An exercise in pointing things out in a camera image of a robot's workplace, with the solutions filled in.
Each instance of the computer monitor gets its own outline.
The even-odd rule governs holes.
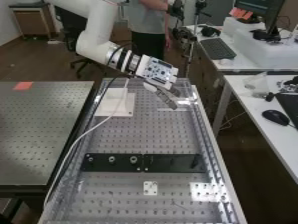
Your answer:
[[[255,15],[266,15],[271,0],[235,0],[234,6],[252,12]]]
[[[276,19],[284,0],[235,0],[235,7],[250,11],[255,16],[262,16],[264,20],[266,32],[256,30],[254,33],[255,39],[280,40],[276,29]]]
[[[276,20],[284,4],[284,0],[271,0],[266,15],[264,15],[264,26],[267,34],[276,32]]]

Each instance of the keyboard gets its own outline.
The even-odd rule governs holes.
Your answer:
[[[277,93],[275,96],[292,124],[298,129],[298,95]]]
[[[202,40],[200,45],[211,60],[232,59],[236,56],[220,38]]]

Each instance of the robotic arm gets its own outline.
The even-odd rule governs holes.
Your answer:
[[[109,41],[118,4],[107,0],[47,0],[47,2],[87,18],[86,29],[77,40],[77,53],[127,75],[142,78],[143,87],[156,94],[171,109],[175,109],[176,105],[164,92],[179,95],[172,88],[178,69],[152,57],[132,54],[124,48],[115,52],[119,46]]]

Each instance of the black metal bracket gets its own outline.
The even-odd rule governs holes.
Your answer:
[[[87,153],[81,164],[83,172],[140,172],[142,154]]]
[[[85,154],[82,172],[203,173],[199,154]]]

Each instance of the black chair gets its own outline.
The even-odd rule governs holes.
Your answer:
[[[54,11],[55,11],[55,19],[62,23],[62,33],[63,33],[66,48],[69,51],[74,52],[79,33],[85,30],[85,27],[86,27],[86,18],[78,16],[77,14],[66,11],[65,9],[57,6],[54,7]],[[78,79],[81,78],[79,73],[87,64],[94,64],[102,70],[98,63],[95,63],[87,58],[82,58],[79,60],[70,62],[70,68],[74,69],[75,64],[78,63],[82,63],[82,65],[75,71]]]

